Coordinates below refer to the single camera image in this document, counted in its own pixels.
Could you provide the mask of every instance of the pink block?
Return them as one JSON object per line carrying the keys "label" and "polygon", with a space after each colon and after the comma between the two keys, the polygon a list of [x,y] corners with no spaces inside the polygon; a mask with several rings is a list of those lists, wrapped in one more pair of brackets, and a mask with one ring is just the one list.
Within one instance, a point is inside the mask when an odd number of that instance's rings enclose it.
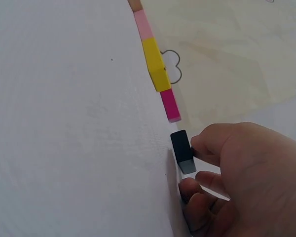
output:
{"label": "pink block", "polygon": [[177,122],[181,120],[181,115],[177,106],[176,99],[174,97],[172,89],[160,92],[163,106],[166,110],[166,114],[169,122]]}
{"label": "pink block", "polygon": [[134,13],[136,24],[139,30],[139,35],[142,41],[147,40],[153,37],[153,33],[151,31],[150,24],[146,17],[145,11],[140,10]]}

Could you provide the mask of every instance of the domino block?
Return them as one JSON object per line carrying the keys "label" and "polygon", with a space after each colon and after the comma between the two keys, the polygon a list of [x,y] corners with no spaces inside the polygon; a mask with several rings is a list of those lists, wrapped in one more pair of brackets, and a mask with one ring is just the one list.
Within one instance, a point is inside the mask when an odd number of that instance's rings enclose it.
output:
{"label": "domino block", "polygon": [[160,92],[164,109],[166,111],[169,122],[178,122],[181,120],[181,115],[177,106],[172,89]]}
{"label": "domino block", "polygon": [[138,27],[139,35],[142,41],[153,38],[153,33],[146,17],[145,11],[140,10],[134,13],[135,21]]}
{"label": "domino block", "polygon": [[143,48],[148,71],[156,91],[162,92],[169,90],[171,84],[156,40],[154,38],[146,39],[143,41]]}
{"label": "domino block", "polygon": [[176,161],[183,174],[196,172],[193,151],[189,145],[185,130],[171,134],[171,141]]}
{"label": "domino block", "polygon": [[143,10],[143,6],[140,0],[128,0],[130,7],[132,8],[133,12]]}

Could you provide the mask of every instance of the cloud outline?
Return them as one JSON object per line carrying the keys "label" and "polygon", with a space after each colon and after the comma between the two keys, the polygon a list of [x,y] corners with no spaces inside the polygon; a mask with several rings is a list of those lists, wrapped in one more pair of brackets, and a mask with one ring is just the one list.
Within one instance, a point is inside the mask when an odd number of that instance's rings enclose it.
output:
{"label": "cloud outline", "polygon": [[165,54],[166,52],[173,52],[173,53],[175,53],[177,56],[178,56],[178,58],[179,58],[179,60],[178,60],[178,62],[177,62],[177,64],[175,65],[175,67],[179,70],[179,72],[180,72],[180,78],[176,81],[176,82],[172,82],[171,83],[171,85],[174,85],[174,84],[177,84],[179,81],[181,81],[181,79],[182,79],[182,71],[181,71],[181,69],[179,68],[179,63],[181,62],[181,57],[179,56],[179,54],[176,52],[176,51],[174,51],[174,50],[172,50],[172,49],[168,49],[168,50],[166,50],[166,51],[164,51],[164,52],[160,52],[162,55],[163,54]]}

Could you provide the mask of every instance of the black block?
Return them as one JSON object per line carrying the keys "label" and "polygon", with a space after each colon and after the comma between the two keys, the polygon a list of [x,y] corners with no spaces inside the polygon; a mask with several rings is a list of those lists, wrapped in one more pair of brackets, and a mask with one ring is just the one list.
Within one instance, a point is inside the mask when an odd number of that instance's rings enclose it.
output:
{"label": "black block", "polygon": [[190,174],[196,172],[193,151],[189,145],[186,131],[182,130],[172,133],[171,141],[177,163],[182,173]]}

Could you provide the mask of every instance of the cloud pattern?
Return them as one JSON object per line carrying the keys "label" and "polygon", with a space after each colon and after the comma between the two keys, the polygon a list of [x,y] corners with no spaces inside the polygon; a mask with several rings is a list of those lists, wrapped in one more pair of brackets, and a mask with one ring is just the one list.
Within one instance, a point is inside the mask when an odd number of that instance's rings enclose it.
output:
{"label": "cloud pattern", "polygon": [[173,50],[167,50],[165,52],[161,52],[161,54],[171,84],[178,83],[182,78],[182,72],[179,68],[181,60],[179,54]]}

